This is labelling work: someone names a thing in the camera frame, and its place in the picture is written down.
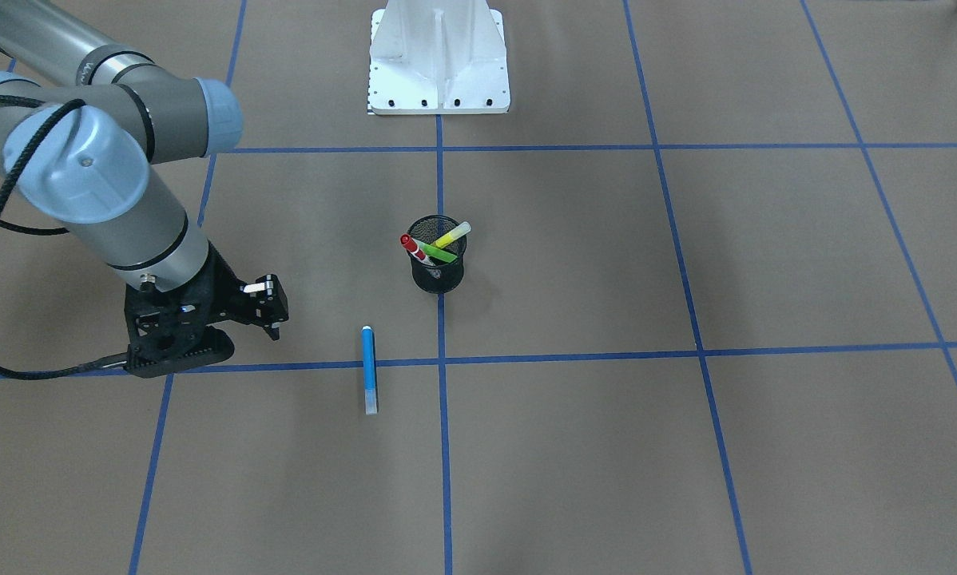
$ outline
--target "white bracket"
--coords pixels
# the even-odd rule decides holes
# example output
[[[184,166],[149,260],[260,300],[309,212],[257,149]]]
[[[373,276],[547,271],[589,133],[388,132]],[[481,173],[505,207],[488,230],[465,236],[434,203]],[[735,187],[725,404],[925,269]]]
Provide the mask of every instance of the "white bracket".
[[[390,0],[372,15],[370,113],[506,113],[503,15],[486,0]]]

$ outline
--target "yellow marker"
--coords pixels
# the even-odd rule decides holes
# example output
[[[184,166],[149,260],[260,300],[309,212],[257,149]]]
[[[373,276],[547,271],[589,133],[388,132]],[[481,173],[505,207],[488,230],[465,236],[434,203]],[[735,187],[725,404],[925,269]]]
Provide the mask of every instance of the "yellow marker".
[[[443,248],[445,248],[447,245],[453,244],[454,241],[460,240],[461,237],[468,232],[471,232],[471,224],[468,222],[461,222],[461,225],[455,227],[446,234],[443,234],[443,237],[434,241],[432,245],[443,250]]]

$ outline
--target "pencil cup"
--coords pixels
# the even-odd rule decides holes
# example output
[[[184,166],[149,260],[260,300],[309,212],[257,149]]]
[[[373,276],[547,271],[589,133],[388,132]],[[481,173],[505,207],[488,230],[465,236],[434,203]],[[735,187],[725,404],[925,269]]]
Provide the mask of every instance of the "pencil cup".
[[[446,216],[425,216],[409,227],[408,235],[424,241],[425,244],[432,244],[455,227],[457,222]],[[464,278],[464,248],[467,248],[467,245],[467,237],[461,237],[443,248],[457,256],[457,259],[449,264],[433,259],[437,265],[426,265],[408,254],[408,259],[411,260],[411,277],[414,278],[415,284],[430,294],[446,294],[456,288]]]

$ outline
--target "white mounting plate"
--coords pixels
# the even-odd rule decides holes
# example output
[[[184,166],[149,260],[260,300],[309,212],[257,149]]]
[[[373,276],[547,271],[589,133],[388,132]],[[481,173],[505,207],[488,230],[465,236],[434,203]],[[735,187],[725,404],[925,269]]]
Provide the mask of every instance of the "white mounting plate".
[[[386,10],[372,14],[372,40]],[[504,39],[503,14],[490,10],[500,38]],[[424,77],[399,63],[370,58],[368,112],[388,114],[506,113],[510,109],[507,59],[473,61],[447,80],[445,101],[432,77]]]

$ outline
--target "black cable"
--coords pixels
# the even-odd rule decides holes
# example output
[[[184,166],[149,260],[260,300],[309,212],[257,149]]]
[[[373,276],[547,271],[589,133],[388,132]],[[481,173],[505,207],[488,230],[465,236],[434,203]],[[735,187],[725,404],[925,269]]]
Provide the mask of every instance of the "black cable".
[[[45,102],[37,101],[37,99],[34,98],[25,98],[22,96],[0,95],[0,103],[3,103],[4,105],[18,105],[22,108],[37,108],[38,106],[43,105]],[[69,230],[67,230],[66,227],[30,227],[17,225],[4,220],[0,220],[0,227],[8,229],[11,232],[25,233],[28,234],[28,236],[60,236],[60,234],[69,233]]]
[[[32,138],[28,142],[28,145],[21,152],[21,156],[17,161],[14,162],[14,167],[6,174],[6,179],[3,180],[3,186],[0,186],[0,215],[3,213],[4,208],[6,208],[6,203],[10,199],[10,194],[14,192],[14,186],[18,185],[18,179],[21,178],[23,170],[25,170],[28,161],[34,156],[34,152],[38,149],[38,146],[44,141],[46,136],[49,135],[49,132],[55,127],[55,125],[66,116],[67,113],[73,112],[75,109],[80,109],[81,106],[85,105],[84,101],[81,99],[73,99],[72,101],[66,102],[60,108],[56,109],[52,113],[52,116],[48,117],[46,121],[43,121],[42,126],[34,132]],[[28,108],[37,108],[36,105],[28,105]],[[66,369],[56,369],[56,371],[14,371],[14,369],[9,369],[0,365],[0,375],[3,375],[4,378],[14,378],[14,379],[54,379],[62,378],[63,375],[77,375],[85,371],[95,371],[96,369],[103,369],[106,367],[114,367],[114,365],[120,365],[125,362],[125,354],[118,354],[113,356],[106,356],[95,361],[89,361],[88,363],[82,363],[81,365],[76,365],[76,367],[67,367]]]

